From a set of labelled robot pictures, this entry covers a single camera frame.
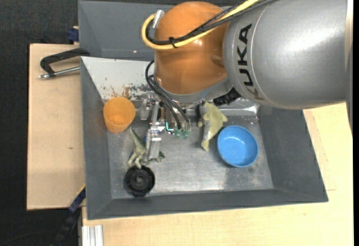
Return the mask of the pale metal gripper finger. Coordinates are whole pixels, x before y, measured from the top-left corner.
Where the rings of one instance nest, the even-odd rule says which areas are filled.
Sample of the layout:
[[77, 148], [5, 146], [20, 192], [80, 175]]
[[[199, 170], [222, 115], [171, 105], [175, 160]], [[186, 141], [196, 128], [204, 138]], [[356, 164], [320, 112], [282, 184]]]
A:
[[158, 130], [151, 131], [151, 139], [150, 139], [150, 158], [156, 159], [160, 154], [160, 144], [162, 142], [162, 138], [160, 136], [160, 132]]
[[144, 154], [144, 161], [148, 161], [150, 158], [150, 145], [151, 145], [151, 133], [150, 130], [146, 132], [144, 136], [144, 146], [145, 146], [145, 154]]

